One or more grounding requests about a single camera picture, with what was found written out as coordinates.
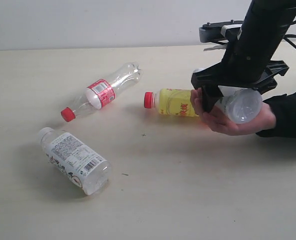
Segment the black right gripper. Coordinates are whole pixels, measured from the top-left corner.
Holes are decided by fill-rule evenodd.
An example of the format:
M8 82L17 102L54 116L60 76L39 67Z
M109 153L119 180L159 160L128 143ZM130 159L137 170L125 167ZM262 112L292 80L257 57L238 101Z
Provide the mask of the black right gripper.
M288 70L283 60L271 60L270 52L253 50L248 43L242 48L234 40L219 63L192 74L191 84L201 88L203 111L210 113L223 97L218 86L250 88L263 95L277 87L274 76L284 76Z

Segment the person's open hand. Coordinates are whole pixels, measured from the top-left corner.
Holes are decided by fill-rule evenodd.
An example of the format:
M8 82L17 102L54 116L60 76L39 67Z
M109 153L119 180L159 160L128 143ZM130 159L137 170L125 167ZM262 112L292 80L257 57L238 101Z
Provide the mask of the person's open hand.
M266 103L263 103L259 114L252 121L236 124L217 107L213 107L210 113L205 112L202 108L201 89L191 90L190 101L201 121L217 133L229 136L244 136L270 130L276 126L276 116Z

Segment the black-sleeved forearm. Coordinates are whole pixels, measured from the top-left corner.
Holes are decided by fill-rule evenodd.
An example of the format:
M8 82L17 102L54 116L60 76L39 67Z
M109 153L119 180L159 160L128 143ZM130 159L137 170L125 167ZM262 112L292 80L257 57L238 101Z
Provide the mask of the black-sleeved forearm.
M296 139L296 92L291 95L278 95L264 100L276 117L272 129L257 133L263 138L282 137Z

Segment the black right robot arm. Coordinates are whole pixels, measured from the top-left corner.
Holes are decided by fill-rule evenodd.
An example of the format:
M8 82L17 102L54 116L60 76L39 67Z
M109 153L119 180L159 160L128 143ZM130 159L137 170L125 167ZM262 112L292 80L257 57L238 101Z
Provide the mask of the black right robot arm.
M202 90L202 107L210 112L223 97L219 86L253 89L260 94L277 86L275 75L289 67L272 60L289 27L296 24L296 0L253 0L245 19L207 23L199 27L202 43L225 47L222 60L194 73L191 84Z

